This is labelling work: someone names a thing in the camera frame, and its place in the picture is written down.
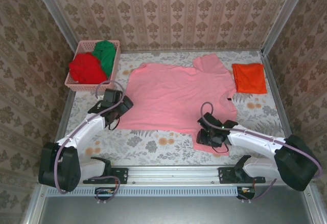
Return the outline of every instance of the red cloth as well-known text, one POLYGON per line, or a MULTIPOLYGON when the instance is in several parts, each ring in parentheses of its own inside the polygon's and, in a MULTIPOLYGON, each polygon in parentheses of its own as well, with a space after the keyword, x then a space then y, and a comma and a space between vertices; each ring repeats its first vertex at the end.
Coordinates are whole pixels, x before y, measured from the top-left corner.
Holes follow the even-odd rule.
POLYGON ((232 64, 231 66, 238 93, 267 93, 264 66, 262 64, 232 64))
POLYGON ((77 54, 69 64, 69 73, 81 84, 98 84, 108 79, 101 69, 100 60, 91 53, 77 54))

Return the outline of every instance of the gray floor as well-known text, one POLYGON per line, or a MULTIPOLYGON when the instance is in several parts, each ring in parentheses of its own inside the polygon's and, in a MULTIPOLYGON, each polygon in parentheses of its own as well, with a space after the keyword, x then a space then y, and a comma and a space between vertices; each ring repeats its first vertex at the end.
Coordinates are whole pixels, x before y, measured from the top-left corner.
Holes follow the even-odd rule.
POLYGON ((139 224, 312 224, 302 192, 273 187, 262 199, 235 197, 48 197, 40 223, 139 224))

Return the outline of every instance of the cable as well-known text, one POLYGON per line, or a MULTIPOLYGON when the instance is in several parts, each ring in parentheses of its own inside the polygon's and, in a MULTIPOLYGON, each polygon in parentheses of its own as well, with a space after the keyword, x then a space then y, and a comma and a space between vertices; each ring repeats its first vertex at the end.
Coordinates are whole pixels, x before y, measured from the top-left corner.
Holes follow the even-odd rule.
POLYGON ((226 151, 216 151, 215 148, 212 146, 211 148, 216 152, 216 153, 227 153, 229 152, 229 148, 228 146, 224 143, 225 147, 226 147, 226 151))
POLYGON ((277 179, 274 179, 271 184, 269 185, 269 187, 266 189, 266 191, 263 192, 263 194, 261 194, 260 196, 258 197, 255 197, 253 199, 248 199, 246 196, 242 195, 242 194, 239 194, 240 197, 244 198, 245 200, 248 200, 248 202, 250 203, 251 201, 256 201, 256 200, 259 200, 260 198, 262 198, 264 195, 267 194, 267 192, 269 192, 269 190, 272 188, 272 186, 275 184, 277 179))
POLYGON ((212 128, 216 128, 216 129, 220 129, 220 130, 226 130, 226 131, 236 131, 236 132, 242 132, 242 133, 247 133, 248 135, 252 135, 252 136, 255 136, 255 137, 258 137, 260 139, 264 139, 264 140, 267 140, 269 142, 272 142, 272 143, 276 143, 276 144, 279 144, 279 145, 282 145, 282 146, 285 146, 305 157, 307 157, 308 159, 310 159, 318 168, 318 174, 316 176, 314 176, 313 178, 316 179, 316 178, 320 178, 323 174, 323 169, 322 169, 322 166, 319 164, 319 162, 317 160, 315 160, 312 156, 310 156, 309 154, 307 154, 306 152, 304 151, 301 151, 293 146, 290 146, 284 142, 281 142, 281 141, 277 141, 275 140, 274 138, 270 138, 269 136, 265 136, 265 135, 259 135, 257 133, 254 133, 254 132, 251 132, 251 131, 245 131, 243 129, 238 129, 238 128, 222 128, 222 127, 218 127, 214 124, 211 124, 207 119, 205 119, 204 115, 203 115, 203 107, 206 105, 206 104, 209 104, 211 107, 212 107, 212 111, 213 111, 213 105, 210 103, 210 102, 204 102, 202 105, 201 105, 201 109, 200 109, 200 113, 201 113, 201 117, 202 119, 204 120, 204 122, 211 126, 212 128))
POLYGON ((115 191, 112 193, 112 195, 110 196, 110 198, 108 198, 107 200, 100 200, 99 199, 99 193, 105 191, 106 189, 98 189, 97 194, 95 196, 95 198, 98 201, 98 203, 104 203, 105 204, 106 202, 112 200, 113 197, 117 194, 117 192, 119 190, 119 187, 121 186, 121 180, 118 177, 113 176, 113 175, 100 176, 100 177, 92 177, 91 178, 91 179, 95 179, 95 180, 110 179, 110 178, 111 179, 115 179, 115 181, 118 182, 118 186, 115 188, 115 191))
POLYGON ((117 122, 117 124, 114 126, 114 128, 110 128, 110 125, 109 125, 109 130, 110 130, 110 131, 115 130, 115 129, 118 127, 120 121, 121 121, 121 118, 118 118, 118 122, 117 122))
POLYGON ((58 192, 59 193, 61 193, 61 194, 67 194, 67 192, 64 192, 64 191, 62 191, 61 189, 60 189, 60 186, 59 186, 59 182, 58 182, 58 162, 59 162, 59 158, 60 158, 60 155, 61 155, 61 152, 62 152, 62 150, 63 150, 63 148, 65 147, 65 145, 67 145, 67 143, 69 142, 69 141, 71 141, 72 140, 72 138, 86 125, 86 124, 88 124, 90 121, 92 121, 94 118, 96 118, 96 117, 98 117, 98 116, 100 116, 101 114, 103 114, 103 113, 106 113, 107 111, 109 111, 109 110, 112 110, 112 109, 114 109, 114 108, 116 108, 120 103, 122 103, 123 102, 123 98, 124 98, 124 96, 125 96, 125 90, 124 90, 124 88, 123 88, 123 86, 120 84, 120 83, 118 83, 118 82, 116 82, 116 81, 113 81, 113 80, 107 80, 107 81, 104 81, 104 82, 101 82, 98 86, 97 86, 97 88, 96 88, 96 97, 98 97, 98 89, 99 89, 99 87, 102 85, 102 84, 107 84, 107 83, 115 83, 115 84, 117 84, 120 88, 121 88, 121 90, 122 90, 122 92, 123 92, 123 94, 122 94, 122 97, 121 97, 121 99, 115 104, 115 105, 113 105, 113 106, 111 106, 111 107, 109 107, 109 108, 107 108, 107 109, 105 109, 105 110, 103 110, 103 111, 101 111, 101 112, 99 112, 99 113, 97 113, 97 114, 95 114, 95 115, 93 115, 92 117, 90 117, 89 119, 87 119, 86 121, 84 121, 80 126, 78 126, 76 129, 75 129, 75 131, 74 132, 72 132, 72 134, 66 139, 66 141, 60 146, 60 148, 59 148, 59 150, 58 150, 58 152, 57 152, 57 155, 56 155, 56 158, 55 158, 55 165, 54 165, 54 180, 55 180, 55 186, 56 186, 56 188, 57 188, 57 190, 58 190, 58 192))

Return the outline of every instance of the fabric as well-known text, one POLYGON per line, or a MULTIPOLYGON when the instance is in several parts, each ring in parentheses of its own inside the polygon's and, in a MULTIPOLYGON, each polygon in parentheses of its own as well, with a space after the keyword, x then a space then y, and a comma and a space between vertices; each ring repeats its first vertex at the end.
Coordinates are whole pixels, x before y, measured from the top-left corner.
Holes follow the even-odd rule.
MULTIPOLYGON (((191 134, 194 149, 217 154, 212 148, 196 143, 201 129, 197 123, 200 107, 209 101, 215 108, 213 116, 221 122, 235 121, 237 111, 227 99, 236 92, 235 85, 216 54, 194 59, 193 66, 141 64, 131 73, 126 90, 134 106, 121 117, 118 128, 191 134)), ((207 111, 209 106, 204 108, 204 113, 207 111)), ((226 148, 216 150, 225 152, 226 148)))
POLYGON ((102 70, 105 72, 107 77, 110 77, 116 55, 114 45, 107 40, 99 41, 96 43, 92 55, 100 60, 102 70))
POLYGON ((97 84, 107 80, 100 61, 91 53, 77 54, 69 63, 69 73, 74 81, 81 84, 97 84))
POLYGON ((267 93, 264 66, 262 64, 233 64, 232 68, 238 93, 267 93))

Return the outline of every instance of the green cloth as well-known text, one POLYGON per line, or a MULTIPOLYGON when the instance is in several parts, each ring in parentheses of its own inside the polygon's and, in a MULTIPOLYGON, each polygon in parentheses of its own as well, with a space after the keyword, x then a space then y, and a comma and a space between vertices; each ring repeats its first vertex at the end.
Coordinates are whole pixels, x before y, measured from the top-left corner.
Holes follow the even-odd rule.
POLYGON ((92 55, 100 60, 102 70, 109 77, 112 73, 114 57, 116 55, 114 45, 107 40, 99 41, 96 43, 92 55))

